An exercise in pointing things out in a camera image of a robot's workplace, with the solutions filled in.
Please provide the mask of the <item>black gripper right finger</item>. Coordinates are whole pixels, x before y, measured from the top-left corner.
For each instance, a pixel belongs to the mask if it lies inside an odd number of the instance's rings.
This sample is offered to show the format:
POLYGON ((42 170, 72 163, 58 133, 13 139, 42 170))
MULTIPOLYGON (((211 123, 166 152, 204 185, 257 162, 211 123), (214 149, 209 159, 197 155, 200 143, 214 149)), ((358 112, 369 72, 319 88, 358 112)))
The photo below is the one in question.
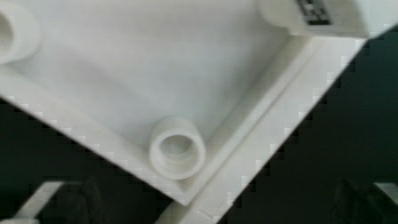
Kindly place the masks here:
POLYGON ((330 224, 398 224, 398 184, 342 179, 332 200, 330 224))

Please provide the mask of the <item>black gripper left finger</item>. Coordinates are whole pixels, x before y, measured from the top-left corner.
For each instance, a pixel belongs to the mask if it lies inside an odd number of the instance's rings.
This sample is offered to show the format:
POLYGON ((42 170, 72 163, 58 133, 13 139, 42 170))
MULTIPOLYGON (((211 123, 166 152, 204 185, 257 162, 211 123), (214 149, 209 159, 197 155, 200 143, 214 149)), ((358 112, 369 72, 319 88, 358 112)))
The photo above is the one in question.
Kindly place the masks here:
POLYGON ((45 181, 29 195, 8 224, 104 224, 95 181, 45 181))

